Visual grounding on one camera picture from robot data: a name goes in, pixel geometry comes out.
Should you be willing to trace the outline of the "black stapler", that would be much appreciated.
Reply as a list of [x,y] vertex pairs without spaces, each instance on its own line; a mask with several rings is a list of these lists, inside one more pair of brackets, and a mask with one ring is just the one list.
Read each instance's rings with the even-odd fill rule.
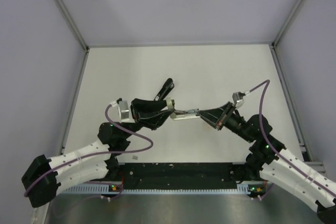
[[157,95],[154,98],[154,101],[162,101],[167,95],[174,89],[174,81],[172,78],[168,78],[163,84],[162,88],[159,90]]

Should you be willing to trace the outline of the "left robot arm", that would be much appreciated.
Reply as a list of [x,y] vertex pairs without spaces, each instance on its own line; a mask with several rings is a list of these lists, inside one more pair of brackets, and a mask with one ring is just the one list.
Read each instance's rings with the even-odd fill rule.
[[175,111],[174,100],[141,100],[131,103],[117,99],[107,106],[118,109],[119,122],[108,119],[100,125],[98,138],[85,147],[67,154],[47,158],[40,155],[34,158],[22,176],[25,188],[24,196],[29,199],[33,208],[51,202],[66,189],[95,179],[114,180],[119,174],[116,156],[129,154],[127,149],[130,136],[137,136],[149,142],[134,152],[151,149],[153,141],[138,133],[146,127],[156,130]]

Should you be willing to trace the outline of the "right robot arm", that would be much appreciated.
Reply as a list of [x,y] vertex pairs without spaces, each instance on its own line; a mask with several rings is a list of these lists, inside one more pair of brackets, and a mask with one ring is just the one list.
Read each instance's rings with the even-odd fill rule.
[[225,127],[252,144],[245,162],[248,178],[261,178],[279,186],[309,206],[323,223],[335,223],[335,182],[274,138],[264,116],[256,114],[245,120],[230,102],[200,110],[198,116],[214,129],[220,131]]

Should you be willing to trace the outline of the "beige green stapler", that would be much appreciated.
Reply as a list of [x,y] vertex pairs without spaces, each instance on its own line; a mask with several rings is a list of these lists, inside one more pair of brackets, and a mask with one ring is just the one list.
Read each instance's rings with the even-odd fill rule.
[[170,115],[170,118],[173,121],[191,120],[191,119],[200,118],[199,109],[177,110],[175,108],[175,101],[171,98],[166,99],[166,105],[168,109],[173,110],[173,113]]

